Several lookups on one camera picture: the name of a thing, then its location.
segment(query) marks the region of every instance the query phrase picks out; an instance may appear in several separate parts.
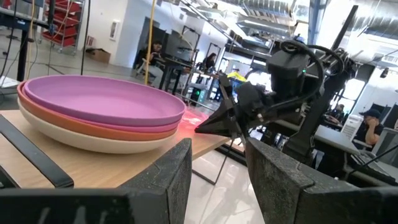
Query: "ceiling duct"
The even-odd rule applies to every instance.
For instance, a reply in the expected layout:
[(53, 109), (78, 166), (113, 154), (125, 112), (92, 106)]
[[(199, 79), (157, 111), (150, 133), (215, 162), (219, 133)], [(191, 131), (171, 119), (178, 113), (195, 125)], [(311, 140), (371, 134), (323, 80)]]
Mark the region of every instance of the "ceiling duct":
[(221, 0), (244, 9), (308, 22), (309, 0)]
[(281, 17), (291, 17), (291, 8), (294, 0), (222, 0), (230, 4), (245, 7), (247, 9), (266, 12)]
[(398, 40), (398, 1), (355, 0), (359, 6), (352, 31)]
[(270, 34), (279, 35), (281, 37), (290, 37), (294, 33), (294, 27), (289, 28), (282, 24), (256, 19), (253, 17), (239, 17), (237, 25), (241, 27), (248, 27), (256, 30), (261, 30)]
[(198, 6), (197, 10), (199, 12), (201, 12), (207, 18), (216, 19), (216, 20), (224, 18), (225, 13), (226, 13), (221, 10), (213, 9), (213, 8), (206, 7), (206, 6)]

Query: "woman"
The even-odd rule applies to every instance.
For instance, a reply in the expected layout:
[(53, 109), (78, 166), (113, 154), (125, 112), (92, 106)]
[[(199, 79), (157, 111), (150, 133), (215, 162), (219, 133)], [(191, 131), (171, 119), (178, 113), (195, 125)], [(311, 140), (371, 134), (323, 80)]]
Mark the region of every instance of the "woman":
[(211, 53), (207, 58), (203, 60), (203, 70), (207, 71), (216, 65), (217, 54)]

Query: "red shelving rack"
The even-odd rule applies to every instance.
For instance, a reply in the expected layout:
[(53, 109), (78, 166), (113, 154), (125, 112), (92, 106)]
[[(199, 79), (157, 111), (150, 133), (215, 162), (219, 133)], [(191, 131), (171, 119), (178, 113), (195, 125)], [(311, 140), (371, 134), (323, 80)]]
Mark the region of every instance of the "red shelving rack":
[[(47, 18), (48, 1), (46, 1), (44, 20)], [(61, 53), (65, 47), (74, 47), (73, 55), (76, 53), (78, 37), (80, 35), (81, 21), (85, 0), (56, 0), (54, 12), (54, 24), (57, 30), (53, 35), (48, 30), (42, 30), (40, 40), (51, 41), (52, 47), (59, 45), (58, 52)]]

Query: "cardboard box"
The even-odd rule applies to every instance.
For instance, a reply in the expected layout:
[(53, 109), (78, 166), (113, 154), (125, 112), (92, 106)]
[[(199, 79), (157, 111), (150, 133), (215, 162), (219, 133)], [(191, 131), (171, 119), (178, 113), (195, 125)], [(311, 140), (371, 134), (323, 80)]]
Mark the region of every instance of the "cardboard box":
[(103, 63), (109, 63), (109, 59), (111, 58), (111, 54), (104, 49), (87, 49), (86, 55), (93, 60)]

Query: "plate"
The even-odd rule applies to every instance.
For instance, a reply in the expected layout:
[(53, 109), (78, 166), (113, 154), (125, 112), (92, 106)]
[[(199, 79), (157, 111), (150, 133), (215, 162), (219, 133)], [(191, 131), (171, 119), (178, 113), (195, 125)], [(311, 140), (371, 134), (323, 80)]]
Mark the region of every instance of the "plate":
[(29, 80), (26, 95), (74, 118), (120, 126), (162, 126), (181, 120), (185, 104), (145, 85), (103, 77), (52, 75)]
[[(26, 92), (25, 92), (25, 89), (24, 88), (22, 88), (21, 89), (22, 90), (22, 94), (24, 95), (24, 96), (26, 96)], [(103, 124), (103, 123), (98, 123), (98, 122), (94, 122), (94, 121), (86, 121), (86, 120), (84, 120), (84, 119), (79, 119), (79, 118), (73, 118), (73, 117), (71, 117), (71, 116), (67, 116), (67, 115), (64, 115), (64, 114), (60, 114), (60, 113), (58, 113), (60, 116), (64, 116), (64, 117), (67, 117), (68, 119), (74, 119), (74, 120), (77, 120), (77, 121), (79, 121), (79, 122), (82, 122), (82, 123), (86, 123), (86, 124), (92, 124), (92, 125), (94, 125), (94, 126), (100, 126), (100, 127), (104, 127), (104, 128), (108, 128), (108, 129), (116, 129), (116, 130), (121, 130), (121, 131), (129, 131), (129, 132), (136, 132), (136, 133), (164, 133), (164, 132), (169, 132), (169, 131), (171, 131), (171, 130), (175, 130), (177, 127), (178, 127), (178, 124), (180, 123), (180, 121), (177, 121), (177, 122), (175, 122), (175, 123), (172, 123), (172, 124), (166, 124), (166, 125), (163, 125), (163, 126), (154, 126), (154, 127), (133, 127), (133, 126), (120, 126), (120, 125), (113, 125), (113, 124)]]
[(94, 152), (103, 152), (110, 154), (133, 154), (139, 152), (147, 152), (163, 146), (171, 141), (174, 136), (169, 136), (164, 139), (155, 141), (118, 141), (105, 138), (97, 138), (85, 134), (76, 133), (67, 129), (60, 128), (54, 124), (50, 124), (30, 112), (28, 112), (18, 101), (19, 110), (25, 119), (37, 130), (46, 136), (67, 144), (69, 146), (77, 147)]
[(166, 138), (168, 136), (173, 135), (177, 128), (167, 131), (164, 133), (134, 133), (128, 131), (120, 131), (116, 129), (103, 128), (100, 126), (95, 126), (92, 124), (87, 124), (81, 121), (78, 121), (70, 116), (63, 115), (43, 106), (34, 103), (31, 99), (29, 99), (24, 94), (25, 82), (22, 82), (18, 87), (18, 97), (21, 105), (28, 110), (30, 113), (35, 115), (36, 117), (52, 123), (58, 127), (74, 131), (81, 134), (86, 134), (89, 136), (99, 137), (99, 138), (107, 138), (107, 139), (115, 139), (115, 140), (123, 140), (123, 141), (150, 141), (156, 139)]

